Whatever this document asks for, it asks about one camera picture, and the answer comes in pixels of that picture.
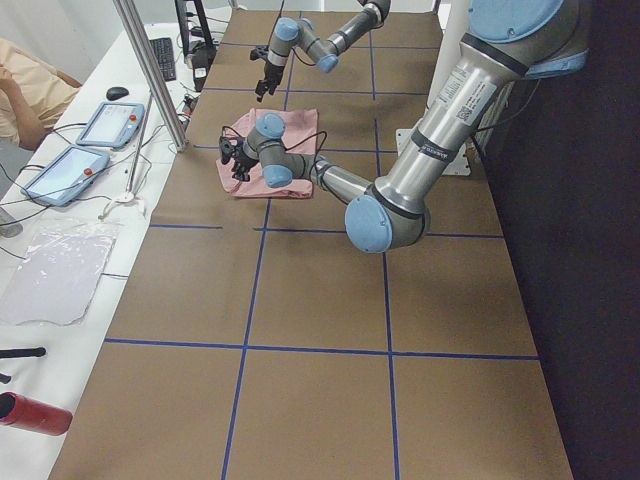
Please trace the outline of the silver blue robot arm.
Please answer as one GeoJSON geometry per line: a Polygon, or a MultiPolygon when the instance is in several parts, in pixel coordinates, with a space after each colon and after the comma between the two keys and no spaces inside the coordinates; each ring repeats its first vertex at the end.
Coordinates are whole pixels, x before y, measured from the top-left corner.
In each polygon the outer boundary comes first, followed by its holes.
{"type": "Polygon", "coordinates": [[[321,155],[293,154],[285,123],[260,117],[247,134],[223,128],[221,161],[245,182],[260,167],[271,188],[314,182],[345,206],[345,227],[361,251],[412,245],[425,233],[427,193],[477,130],[503,87],[580,70],[587,58],[592,5],[588,1],[474,1],[459,46],[461,56],[434,103],[417,121],[390,172],[367,181],[321,155]]]}
{"type": "Polygon", "coordinates": [[[250,53],[252,61],[265,62],[264,78],[257,82],[255,94],[261,102],[266,94],[273,95],[281,84],[290,54],[301,49],[324,73],[339,63],[339,56],[371,30],[381,28],[387,19],[390,1],[360,1],[362,10],[327,39],[320,38],[307,18],[279,16],[274,23],[267,45],[256,46],[250,53]]]}

